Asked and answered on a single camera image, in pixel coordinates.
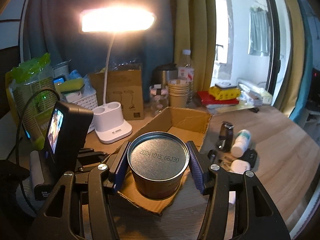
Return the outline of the patterned glass jar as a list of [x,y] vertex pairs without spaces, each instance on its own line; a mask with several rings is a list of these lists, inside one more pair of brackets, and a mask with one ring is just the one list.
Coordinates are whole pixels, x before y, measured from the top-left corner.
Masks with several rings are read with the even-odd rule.
[[168,87],[163,84],[155,84],[149,87],[151,112],[156,116],[169,106]]

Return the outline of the brown metal tin can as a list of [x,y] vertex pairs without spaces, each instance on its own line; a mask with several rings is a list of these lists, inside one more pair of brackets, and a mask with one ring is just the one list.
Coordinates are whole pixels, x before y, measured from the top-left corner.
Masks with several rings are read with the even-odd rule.
[[137,190],[146,198],[165,199],[181,183],[190,159],[186,144],[167,132],[149,132],[137,137],[127,150]]

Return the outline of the yellow green sponge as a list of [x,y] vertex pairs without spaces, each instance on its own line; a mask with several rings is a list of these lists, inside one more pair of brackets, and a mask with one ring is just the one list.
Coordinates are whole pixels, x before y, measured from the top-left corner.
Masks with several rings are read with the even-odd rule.
[[77,91],[77,90],[80,90],[83,86],[84,86],[84,79],[83,78],[67,80],[67,81],[57,85],[57,87],[61,93],[68,93],[68,92],[72,92],[72,91]]

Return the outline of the red book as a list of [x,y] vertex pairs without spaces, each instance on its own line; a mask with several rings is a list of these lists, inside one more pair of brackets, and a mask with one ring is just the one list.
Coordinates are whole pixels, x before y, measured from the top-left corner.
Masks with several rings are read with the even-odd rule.
[[210,95],[207,91],[198,91],[196,92],[196,98],[203,105],[238,105],[238,99],[230,100],[217,100],[214,96]]

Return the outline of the black car key fob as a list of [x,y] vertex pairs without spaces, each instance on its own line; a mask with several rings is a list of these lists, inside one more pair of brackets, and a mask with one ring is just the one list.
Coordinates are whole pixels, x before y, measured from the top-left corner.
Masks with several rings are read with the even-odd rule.
[[258,154],[254,148],[248,148],[239,159],[248,162],[250,167],[254,168],[257,156]]

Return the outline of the white desk lamp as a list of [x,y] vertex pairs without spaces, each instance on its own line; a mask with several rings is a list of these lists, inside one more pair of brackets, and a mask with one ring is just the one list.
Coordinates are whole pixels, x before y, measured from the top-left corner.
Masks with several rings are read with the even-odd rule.
[[[80,14],[82,33],[111,33],[108,49],[116,35],[149,29],[156,16],[141,7],[112,5],[84,10]],[[93,125],[98,139],[111,144],[132,133],[130,120],[144,119],[142,75],[140,65],[134,69],[130,64],[120,70],[105,67],[104,74],[91,75],[97,89],[103,89],[103,103],[93,110]]]

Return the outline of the hanging grey towel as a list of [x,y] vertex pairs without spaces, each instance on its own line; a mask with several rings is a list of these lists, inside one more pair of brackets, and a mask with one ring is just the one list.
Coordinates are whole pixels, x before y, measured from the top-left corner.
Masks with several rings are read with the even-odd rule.
[[260,7],[250,7],[248,55],[268,56],[269,54],[270,24],[268,12]]

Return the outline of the white pill bottle teal label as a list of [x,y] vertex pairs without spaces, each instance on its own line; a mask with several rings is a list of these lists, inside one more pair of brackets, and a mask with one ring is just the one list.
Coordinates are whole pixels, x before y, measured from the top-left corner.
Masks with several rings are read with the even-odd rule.
[[234,141],[234,144],[231,148],[232,156],[235,158],[242,157],[245,151],[248,149],[250,142],[251,142],[251,132],[249,130],[242,129],[238,133]]

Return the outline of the green snack bag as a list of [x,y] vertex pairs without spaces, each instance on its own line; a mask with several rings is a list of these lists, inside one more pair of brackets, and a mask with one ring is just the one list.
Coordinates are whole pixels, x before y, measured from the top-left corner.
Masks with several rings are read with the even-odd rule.
[[55,89],[50,54],[34,57],[13,67],[5,75],[5,87],[15,121],[22,117],[22,131],[40,150],[57,97],[44,89]]

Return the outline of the stainless steel thermos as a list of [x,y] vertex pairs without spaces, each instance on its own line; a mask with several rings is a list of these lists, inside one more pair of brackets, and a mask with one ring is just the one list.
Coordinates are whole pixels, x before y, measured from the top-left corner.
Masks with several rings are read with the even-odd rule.
[[167,85],[168,81],[177,79],[177,77],[178,69],[176,64],[163,64],[152,71],[151,85]]

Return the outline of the white small jar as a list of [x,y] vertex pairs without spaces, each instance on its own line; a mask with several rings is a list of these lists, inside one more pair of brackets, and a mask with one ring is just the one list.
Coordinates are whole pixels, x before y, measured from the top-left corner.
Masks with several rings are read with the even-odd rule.
[[236,159],[232,162],[230,169],[233,173],[244,174],[251,169],[251,166],[247,161]]

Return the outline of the stack of paper cups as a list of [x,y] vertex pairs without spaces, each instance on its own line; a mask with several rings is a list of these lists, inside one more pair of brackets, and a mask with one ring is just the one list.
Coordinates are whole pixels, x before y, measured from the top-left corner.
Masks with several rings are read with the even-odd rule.
[[169,104],[171,107],[185,108],[189,94],[189,82],[173,79],[168,81]]

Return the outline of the white woven plastic basket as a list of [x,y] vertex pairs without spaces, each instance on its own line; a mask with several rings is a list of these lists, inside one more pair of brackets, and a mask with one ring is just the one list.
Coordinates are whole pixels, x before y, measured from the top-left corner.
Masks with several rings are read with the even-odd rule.
[[89,110],[93,110],[95,107],[98,107],[96,92],[84,96],[84,94],[79,90],[77,92],[65,93],[62,95],[62,98],[68,103],[73,103]]

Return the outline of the black scissors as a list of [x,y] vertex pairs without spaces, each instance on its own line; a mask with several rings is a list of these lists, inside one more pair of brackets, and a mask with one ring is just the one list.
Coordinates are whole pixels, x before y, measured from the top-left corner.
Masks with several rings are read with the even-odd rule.
[[259,112],[259,108],[258,107],[249,108],[248,110],[252,111],[254,113],[258,113]]

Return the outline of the brown lamp carton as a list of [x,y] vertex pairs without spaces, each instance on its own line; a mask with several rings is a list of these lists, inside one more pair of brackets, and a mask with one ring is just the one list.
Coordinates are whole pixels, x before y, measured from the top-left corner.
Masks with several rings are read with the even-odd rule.
[[138,64],[119,66],[107,75],[106,102],[119,102],[124,119],[144,119],[142,68]]

